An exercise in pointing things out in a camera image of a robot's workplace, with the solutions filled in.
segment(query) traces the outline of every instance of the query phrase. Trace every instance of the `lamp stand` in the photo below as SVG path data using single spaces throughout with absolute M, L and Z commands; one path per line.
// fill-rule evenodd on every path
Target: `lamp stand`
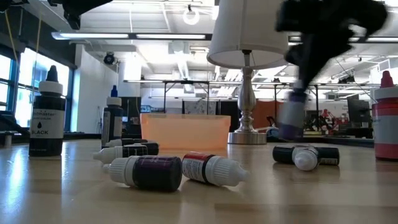
M 267 134 L 258 133 L 253 128 L 252 110 L 256 107 L 256 96 L 252 87 L 251 79 L 253 69 L 250 64 L 251 51 L 243 50 L 245 67 L 242 68 L 243 82 L 238 97 L 238 108 L 242 111 L 240 127 L 228 136 L 228 144 L 267 144 Z

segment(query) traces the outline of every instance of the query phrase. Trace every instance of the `silver lamp base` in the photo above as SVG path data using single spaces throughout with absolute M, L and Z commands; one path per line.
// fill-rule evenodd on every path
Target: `silver lamp base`
M 267 134 L 264 133 L 230 133 L 228 144 L 267 144 Z

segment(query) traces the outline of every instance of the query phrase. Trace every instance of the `table surface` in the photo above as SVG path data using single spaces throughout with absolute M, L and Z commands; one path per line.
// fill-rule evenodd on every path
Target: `table surface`
M 273 146 L 217 152 L 251 172 L 247 183 L 215 187 L 183 177 L 172 194 L 112 182 L 92 159 L 97 140 L 65 142 L 56 158 L 29 158 L 26 145 L 0 149 L 0 223 L 398 222 L 398 163 L 376 161 L 372 149 L 337 146 L 340 166 L 302 172 L 274 163 Z

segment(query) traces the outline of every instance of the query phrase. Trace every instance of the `pink bottle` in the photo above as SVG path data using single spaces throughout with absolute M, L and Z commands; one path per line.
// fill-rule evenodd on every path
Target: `pink bottle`
M 383 72 L 380 89 L 374 91 L 374 97 L 377 100 L 372 105 L 376 158 L 398 161 L 398 87 L 390 72 Z

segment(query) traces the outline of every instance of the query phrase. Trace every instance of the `orange plastic bin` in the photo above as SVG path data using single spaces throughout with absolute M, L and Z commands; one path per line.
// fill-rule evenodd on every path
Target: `orange plastic bin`
M 161 149 L 225 150 L 230 125 L 230 116 L 141 114 L 142 138 L 157 141 Z

